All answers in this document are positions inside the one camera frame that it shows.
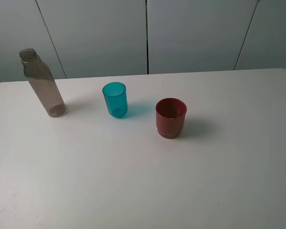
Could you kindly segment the translucent teal plastic cup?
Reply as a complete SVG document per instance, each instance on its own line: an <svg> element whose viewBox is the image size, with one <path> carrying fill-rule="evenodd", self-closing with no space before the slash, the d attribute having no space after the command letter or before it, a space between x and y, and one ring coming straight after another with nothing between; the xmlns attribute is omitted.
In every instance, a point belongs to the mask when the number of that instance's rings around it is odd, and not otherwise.
<svg viewBox="0 0 286 229"><path fill-rule="evenodd" d="M106 84L102 93L109 114L115 118L121 118L128 111L126 86L120 82Z"/></svg>

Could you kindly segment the clear smoky plastic bottle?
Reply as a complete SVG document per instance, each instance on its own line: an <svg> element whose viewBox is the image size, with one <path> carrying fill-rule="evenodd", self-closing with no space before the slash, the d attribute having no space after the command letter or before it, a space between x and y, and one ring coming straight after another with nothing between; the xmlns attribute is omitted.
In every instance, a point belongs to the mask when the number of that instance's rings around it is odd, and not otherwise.
<svg viewBox="0 0 286 229"><path fill-rule="evenodd" d="M53 75L36 51L32 48L19 52L23 72L50 117L56 118L67 112L67 107Z"/></svg>

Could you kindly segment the red plastic cup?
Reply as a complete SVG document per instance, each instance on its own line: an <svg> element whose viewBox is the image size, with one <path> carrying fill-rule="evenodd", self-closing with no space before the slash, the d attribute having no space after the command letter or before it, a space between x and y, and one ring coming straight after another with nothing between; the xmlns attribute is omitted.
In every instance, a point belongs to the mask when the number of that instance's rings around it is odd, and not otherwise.
<svg viewBox="0 0 286 229"><path fill-rule="evenodd" d="M185 103L176 98L164 98L156 104L155 111L158 133L167 139L177 138L184 126Z"/></svg>

